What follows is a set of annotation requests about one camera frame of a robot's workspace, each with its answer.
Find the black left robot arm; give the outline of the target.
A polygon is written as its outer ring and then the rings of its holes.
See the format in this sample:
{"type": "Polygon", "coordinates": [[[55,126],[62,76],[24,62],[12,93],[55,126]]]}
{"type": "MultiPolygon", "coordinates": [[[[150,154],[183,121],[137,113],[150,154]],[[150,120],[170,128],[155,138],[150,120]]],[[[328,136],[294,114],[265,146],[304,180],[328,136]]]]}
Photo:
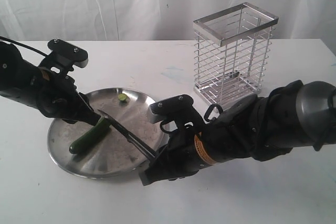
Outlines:
{"type": "Polygon", "coordinates": [[[77,91],[69,72],[88,64],[88,53],[66,41],[48,42],[50,54],[38,66],[23,59],[18,48],[1,43],[1,96],[38,110],[47,118],[92,126],[100,119],[88,97],[77,91]]]}

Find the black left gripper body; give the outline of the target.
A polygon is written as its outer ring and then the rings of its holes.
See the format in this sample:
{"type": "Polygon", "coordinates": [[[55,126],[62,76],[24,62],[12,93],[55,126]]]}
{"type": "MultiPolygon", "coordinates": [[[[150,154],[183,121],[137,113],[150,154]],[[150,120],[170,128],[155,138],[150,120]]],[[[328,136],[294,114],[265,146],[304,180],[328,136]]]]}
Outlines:
{"type": "Polygon", "coordinates": [[[70,124],[89,123],[89,100],[69,79],[55,72],[40,69],[41,87],[36,95],[36,107],[47,118],[63,119],[70,124]]]}

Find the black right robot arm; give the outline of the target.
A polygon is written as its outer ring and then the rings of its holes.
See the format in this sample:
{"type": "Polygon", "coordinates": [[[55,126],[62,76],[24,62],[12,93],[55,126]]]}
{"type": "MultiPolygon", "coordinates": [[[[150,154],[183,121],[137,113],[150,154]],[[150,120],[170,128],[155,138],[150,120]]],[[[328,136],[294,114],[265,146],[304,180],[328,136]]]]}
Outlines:
{"type": "Polygon", "coordinates": [[[296,147],[319,151],[335,143],[335,86],[323,81],[297,80],[267,97],[244,97],[227,110],[212,104],[204,115],[186,94],[151,104],[149,111],[153,122],[174,122],[176,130],[139,173],[144,186],[234,159],[264,162],[296,147]]]}

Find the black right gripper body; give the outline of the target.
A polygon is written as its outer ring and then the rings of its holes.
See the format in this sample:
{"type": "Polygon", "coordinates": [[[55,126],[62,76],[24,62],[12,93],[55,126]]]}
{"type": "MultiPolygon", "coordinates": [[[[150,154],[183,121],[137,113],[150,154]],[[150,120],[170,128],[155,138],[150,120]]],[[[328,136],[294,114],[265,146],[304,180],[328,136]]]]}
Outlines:
{"type": "Polygon", "coordinates": [[[202,140],[202,133],[193,133],[186,145],[170,149],[171,162],[169,166],[156,166],[167,169],[166,180],[176,180],[195,175],[199,170],[218,163],[211,157],[202,140]]]}

